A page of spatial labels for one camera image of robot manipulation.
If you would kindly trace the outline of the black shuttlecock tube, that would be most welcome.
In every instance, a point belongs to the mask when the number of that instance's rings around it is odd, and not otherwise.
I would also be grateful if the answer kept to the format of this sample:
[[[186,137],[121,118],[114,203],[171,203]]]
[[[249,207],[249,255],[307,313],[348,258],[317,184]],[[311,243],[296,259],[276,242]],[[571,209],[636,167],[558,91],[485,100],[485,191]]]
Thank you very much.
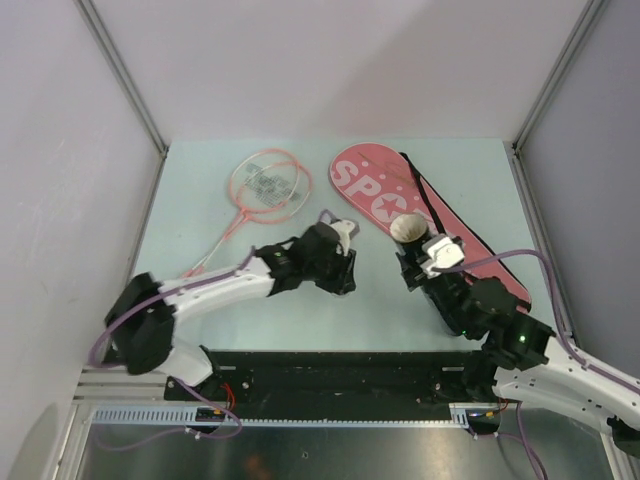
[[[426,219],[417,213],[401,214],[390,225],[398,247],[396,257],[401,275],[410,291],[420,288],[438,310],[452,336],[465,333],[460,307],[468,284],[459,273],[442,273],[461,265],[465,255],[461,240],[447,234],[434,234]]]

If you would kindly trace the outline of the pink racket bag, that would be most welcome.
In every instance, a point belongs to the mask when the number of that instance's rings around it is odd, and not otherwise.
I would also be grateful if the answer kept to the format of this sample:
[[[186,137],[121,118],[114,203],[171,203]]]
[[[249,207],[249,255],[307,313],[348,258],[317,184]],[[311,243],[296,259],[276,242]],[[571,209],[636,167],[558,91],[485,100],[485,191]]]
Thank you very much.
[[[401,214],[423,216],[431,232],[436,214],[451,236],[463,242],[465,259],[476,262],[495,252],[446,203],[425,177],[415,181],[411,163],[393,148],[373,142],[358,143],[340,152],[329,166],[336,192],[385,234]]]

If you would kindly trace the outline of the clear tube lid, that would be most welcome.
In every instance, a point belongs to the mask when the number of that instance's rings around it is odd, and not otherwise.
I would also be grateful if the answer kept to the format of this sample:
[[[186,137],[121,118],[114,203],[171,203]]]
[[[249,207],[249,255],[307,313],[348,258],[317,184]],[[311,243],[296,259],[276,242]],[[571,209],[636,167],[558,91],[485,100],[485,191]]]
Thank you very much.
[[[340,291],[340,292],[334,292],[332,293],[332,297],[334,298],[338,298],[338,299],[345,299],[347,298],[349,295],[351,295],[353,293],[353,291]]]

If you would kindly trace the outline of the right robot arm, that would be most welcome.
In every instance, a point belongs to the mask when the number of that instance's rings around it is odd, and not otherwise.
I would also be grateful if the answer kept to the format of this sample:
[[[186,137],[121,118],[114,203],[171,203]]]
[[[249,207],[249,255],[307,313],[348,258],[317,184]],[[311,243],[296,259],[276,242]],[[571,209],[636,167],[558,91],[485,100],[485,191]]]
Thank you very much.
[[[402,246],[396,254],[409,290],[421,290],[447,333],[478,341],[461,376],[473,401],[492,397],[531,403],[577,420],[610,437],[625,454],[639,455],[639,381],[571,344],[559,325],[549,326],[520,307],[496,276],[472,278],[468,269],[514,256],[514,251],[464,259]]]

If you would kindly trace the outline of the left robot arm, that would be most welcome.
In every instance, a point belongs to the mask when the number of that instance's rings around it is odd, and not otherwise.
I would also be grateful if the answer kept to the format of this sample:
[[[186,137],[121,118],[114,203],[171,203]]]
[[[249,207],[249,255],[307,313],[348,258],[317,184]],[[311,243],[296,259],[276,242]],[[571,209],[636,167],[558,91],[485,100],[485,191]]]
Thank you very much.
[[[359,231],[351,220],[317,222],[299,237],[252,249],[238,265],[166,282],[150,273],[126,285],[105,318],[125,371],[140,376],[153,371],[182,381],[197,398],[214,397],[221,387],[204,347],[179,340],[185,321],[239,302],[293,291],[305,282],[333,295],[356,288]]]

